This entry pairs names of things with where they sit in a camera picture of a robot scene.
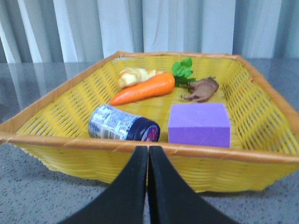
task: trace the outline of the gray table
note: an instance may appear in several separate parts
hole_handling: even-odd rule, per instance
[[[249,60],[299,111],[299,59]],[[0,123],[92,63],[0,64]],[[0,145],[0,223],[56,223],[92,201],[108,185],[49,171],[39,160]],[[299,170],[260,192],[200,193],[243,224],[298,224]],[[145,223],[150,223],[145,204]]]

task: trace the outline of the purple foam block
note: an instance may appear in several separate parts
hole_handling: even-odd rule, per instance
[[[168,142],[230,147],[230,121],[220,103],[186,103],[171,107]]]

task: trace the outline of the yellow woven basket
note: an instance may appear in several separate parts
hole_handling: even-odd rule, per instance
[[[125,67],[171,71],[192,57],[197,79],[215,77],[219,90],[210,102],[223,103],[231,121],[231,148],[168,143],[170,107],[189,103],[176,87],[166,96],[118,108],[156,121],[157,143],[92,139],[88,121],[120,88]],[[112,182],[137,145],[161,145],[174,167],[197,192],[262,190],[299,168],[299,115],[246,60],[235,55],[116,52],[0,125],[0,142],[14,144],[50,170]]]

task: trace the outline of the white curtain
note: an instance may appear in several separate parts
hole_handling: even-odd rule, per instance
[[[299,57],[299,0],[0,0],[0,63],[118,50]]]

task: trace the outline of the ginger root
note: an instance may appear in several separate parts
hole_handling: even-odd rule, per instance
[[[188,85],[190,86],[189,92],[191,95],[181,95],[181,97],[195,102],[209,100],[219,88],[219,84],[214,80],[214,77],[188,82]]]
[[[120,72],[118,84],[121,88],[129,87],[140,82],[144,82],[163,71],[146,70],[143,68],[125,68]]]

